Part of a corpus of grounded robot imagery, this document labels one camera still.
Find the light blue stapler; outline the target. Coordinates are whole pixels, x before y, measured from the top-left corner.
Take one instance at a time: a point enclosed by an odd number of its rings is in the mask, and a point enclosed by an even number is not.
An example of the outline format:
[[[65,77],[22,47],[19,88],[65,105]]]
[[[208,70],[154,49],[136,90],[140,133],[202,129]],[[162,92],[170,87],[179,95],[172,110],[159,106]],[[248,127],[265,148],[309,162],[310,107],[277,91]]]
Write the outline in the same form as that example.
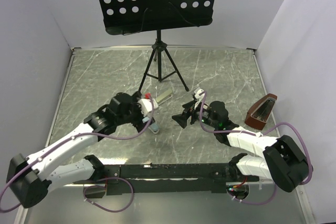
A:
[[[149,119],[150,118],[146,116],[142,119],[142,122],[146,124],[149,121]],[[159,126],[157,125],[155,118],[151,119],[151,123],[148,126],[148,129],[154,134],[157,134],[159,132]]]

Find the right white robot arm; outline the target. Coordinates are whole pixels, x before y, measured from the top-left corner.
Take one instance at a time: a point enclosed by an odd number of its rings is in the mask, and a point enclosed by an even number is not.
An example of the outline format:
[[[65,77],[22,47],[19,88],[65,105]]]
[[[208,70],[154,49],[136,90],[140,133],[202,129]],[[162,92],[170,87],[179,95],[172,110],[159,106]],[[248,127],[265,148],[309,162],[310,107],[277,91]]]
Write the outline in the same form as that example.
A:
[[[246,176],[271,179],[290,193],[309,177],[312,168],[307,157],[290,136],[264,136],[244,129],[229,119],[224,102],[207,105],[192,101],[183,109],[181,114],[172,116],[182,128],[201,122],[214,128],[220,143],[244,150],[230,161],[229,175],[233,180],[241,181]]]

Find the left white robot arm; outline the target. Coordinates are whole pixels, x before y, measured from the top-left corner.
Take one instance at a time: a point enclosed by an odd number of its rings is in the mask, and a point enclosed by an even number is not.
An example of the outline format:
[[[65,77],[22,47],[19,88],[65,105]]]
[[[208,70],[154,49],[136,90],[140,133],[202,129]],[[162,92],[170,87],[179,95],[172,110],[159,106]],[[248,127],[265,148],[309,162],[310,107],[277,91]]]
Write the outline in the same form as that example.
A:
[[[63,162],[82,149],[112,136],[117,127],[133,125],[141,135],[151,124],[158,104],[151,95],[120,92],[108,104],[89,114],[66,136],[43,150],[14,156],[10,160],[6,188],[11,189],[24,208],[40,203],[49,192],[73,182],[88,180],[98,183],[104,176],[104,165],[94,155],[64,165]]]

